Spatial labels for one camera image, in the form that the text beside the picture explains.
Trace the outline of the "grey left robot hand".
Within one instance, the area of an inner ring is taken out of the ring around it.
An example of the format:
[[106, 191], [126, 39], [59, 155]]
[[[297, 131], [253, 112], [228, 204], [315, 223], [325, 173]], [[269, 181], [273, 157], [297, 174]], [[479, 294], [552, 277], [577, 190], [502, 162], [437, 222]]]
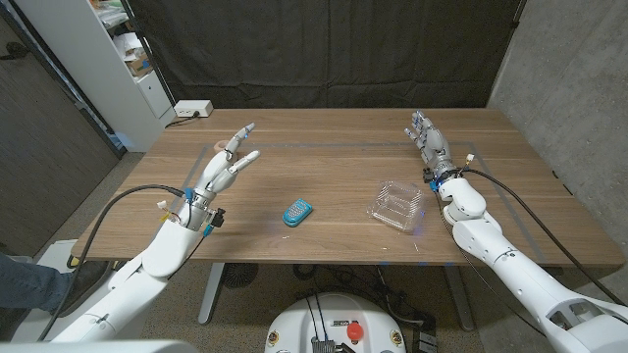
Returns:
[[258, 150], [241, 158], [236, 155], [241, 143], [254, 129], [255, 123], [251, 123], [236, 132], [224, 149], [210, 160], [195, 186], [184, 192], [184, 204], [179, 212], [181, 226], [199, 230], [208, 216], [209, 205], [217, 194], [231, 187], [238, 173], [260, 156]]

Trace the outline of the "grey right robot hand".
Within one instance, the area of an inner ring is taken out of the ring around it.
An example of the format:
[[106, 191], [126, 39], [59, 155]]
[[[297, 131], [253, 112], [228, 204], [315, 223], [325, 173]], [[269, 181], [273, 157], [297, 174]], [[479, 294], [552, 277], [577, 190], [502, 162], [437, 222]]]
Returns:
[[404, 132], [417, 146], [427, 166], [424, 181], [437, 191], [444, 182], [455, 177], [458, 167], [452, 162], [446, 138], [422, 111], [412, 114], [411, 124], [412, 128]]

